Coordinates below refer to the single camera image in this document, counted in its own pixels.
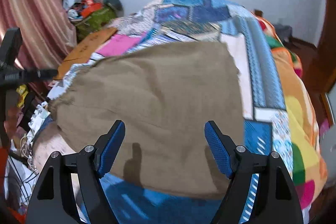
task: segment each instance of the black stand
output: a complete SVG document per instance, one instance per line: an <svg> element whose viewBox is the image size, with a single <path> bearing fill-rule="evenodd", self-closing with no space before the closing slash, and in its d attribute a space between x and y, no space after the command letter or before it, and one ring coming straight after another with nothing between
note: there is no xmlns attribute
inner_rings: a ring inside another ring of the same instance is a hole
<svg viewBox="0 0 336 224"><path fill-rule="evenodd" d="M0 46L0 140L10 157L21 161L28 166L27 159L20 157L10 150L11 141L6 134L4 121L6 120L6 91L16 89L21 84L33 81L52 79L57 70L19 70L14 67L15 59L22 45L22 36L19 28L8 29ZM15 223L18 221L11 215L5 206L5 199L0 195L0 223Z"/></svg>
<svg viewBox="0 0 336 224"><path fill-rule="evenodd" d="M91 224L118 224L99 179L110 171L125 125L116 121L106 135L79 153L48 158L31 196L26 224L83 223L78 216L71 182L77 173ZM223 135L214 121L205 125L205 137L218 168L231 179L227 193L211 223L238 224L248 196L252 174L259 174L258 188L246 224L302 224L302 212L292 179L280 155L249 152Z"/></svg>

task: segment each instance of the wire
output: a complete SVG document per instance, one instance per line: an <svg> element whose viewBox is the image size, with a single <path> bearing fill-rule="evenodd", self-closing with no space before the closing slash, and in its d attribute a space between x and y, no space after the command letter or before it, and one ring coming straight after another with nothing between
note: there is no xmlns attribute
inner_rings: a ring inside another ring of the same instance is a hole
<svg viewBox="0 0 336 224"><path fill-rule="evenodd" d="M24 148L23 145L22 145L22 140L26 138L27 141L28 141L28 137L27 135L24 135L21 140L20 140L20 150L21 150L21 153L23 154L23 156L25 156L27 159L29 158L29 155L27 155L27 150L28 150L28 144L26 143L26 147Z"/></svg>
<svg viewBox="0 0 336 224"><path fill-rule="evenodd" d="M32 169L32 171L35 172L36 174L38 174L39 172L37 171L36 166L33 164L33 158L29 157L27 162L28 162L28 165L30 166L30 168Z"/></svg>
<svg viewBox="0 0 336 224"><path fill-rule="evenodd" d="M39 174L36 174L33 178L31 178L30 180L28 180L28 181L25 181L26 183L28 183L28 182L30 182L30 181L32 181L33 179L35 179L37 176L38 176Z"/></svg>
<svg viewBox="0 0 336 224"><path fill-rule="evenodd" d="M30 185L30 183L28 183L28 182L26 182L26 183L29 185L30 190L31 190L31 195L29 196L29 200L30 200L30 197L31 197L32 194L33 194L33 188L32 188L32 186Z"/></svg>
<svg viewBox="0 0 336 224"><path fill-rule="evenodd" d="M21 200L22 200L22 203L26 203L26 202L28 201L29 197L28 197L28 196L25 196L25 193L23 192L23 190L22 190L22 188L21 188L21 185L20 185L20 183L18 182L18 180L16 179L16 177L14 177L14 176L4 176L4 177L1 177L1 178L2 178L2 179L15 179L17 185L18 185L19 188L20 188L20 192L22 193L22 196L26 199L25 201L23 201L23 199L20 197Z"/></svg>
<svg viewBox="0 0 336 224"><path fill-rule="evenodd" d="M27 194L27 197L28 197L27 189L26 189L26 187L25 187L25 185L24 185L24 183L23 183L23 181L22 181L22 178L21 178L21 176L20 176L20 174L19 174L19 172L18 172L18 170L17 170L17 168L16 168L16 166L15 166L15 164L14 164L14 161L13 161L12 157L9 157L9 158L10 158L10 160L11 160L13 166L14 166L14 169L15 169L15 171L16 171L16 173L17 173L17 176L19 177L19 179L20 179L20 181L21 181L21 183L22 183L22 186L23 186L23 188L25 189L26 194Z"/></svg>
<svg viewBox="0 0 336 224"><path fill-rule="evenodd" d="M33 173L31 173L30 175L29 175L29 177L28 178L30 178L32 175L34 174L34 172ZM23 182L25 182L28 178L26 178Z"/></svg>

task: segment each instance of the colorful blanket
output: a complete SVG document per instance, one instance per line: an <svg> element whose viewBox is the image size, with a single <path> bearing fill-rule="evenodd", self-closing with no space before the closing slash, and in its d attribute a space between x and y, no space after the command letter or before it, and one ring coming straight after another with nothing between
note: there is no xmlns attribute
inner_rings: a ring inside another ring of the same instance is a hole
<svg viewBox="0 0 336 224"><path fill-rule="evenodd" d="M126 52L175 41L226 43L240 71L245 146L254 153L267 155L272 150L280 153L293 177L302 208L310 205L317 197L325 183L326 171L318 149L318 127L314 109L297 76L302 74L299 58L288 51L287 55L280 54L286 49L279 42L270 23L254 16L244 7L226 0L155 0L137 14L116 19L111 26L117 27L118 34L125 38L140 38L146 33L137 45ZM220 203L220 200L203 200L198 201L202 204L200 206L200 203L186 200L188 198L148 189L144 192L111 175L106 176L105 183L107 198L113 202L112 209L120 212L116 216L122 219L119 219L121 223L144 223L145 220L150 223L148 219L156 223L157 220L149 217L148 214L153 213L150 208L146 208L147 215L142 215L139 208L133 207L136 217L134 214L132 218L125 217L125 212L129 211L116 204L120 199L115 194L118 191L127 197L124 199L129 200L129 204L135 203L138 207L144 205L138 202L144 199L152 204L157 203L154 207L164 202L169 204L169 208L179 204L181 210L187 214L200 212L196 218L190 215L189 218L175 217L174 223L189 223L189 220L190 223L210 221ZM255 174L240 223L249 219L257 184L258 174ZM108 191L112 186L113 194Z"/></svg>

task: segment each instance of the brown cloth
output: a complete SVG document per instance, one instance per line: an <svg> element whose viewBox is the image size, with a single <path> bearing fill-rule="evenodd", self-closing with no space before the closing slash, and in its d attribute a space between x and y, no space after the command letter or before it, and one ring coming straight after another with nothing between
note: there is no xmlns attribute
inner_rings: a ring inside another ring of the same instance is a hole
<svg viewBox="0 0 336 224"><path fill-rule="evenodd" d="M61 135L76 152L115 120L126 135L111 174L179 196L222 198L229 181L204 137L214 120L243 144L238 69L219 42L176 42L101 60L53 102Z"/></svg>

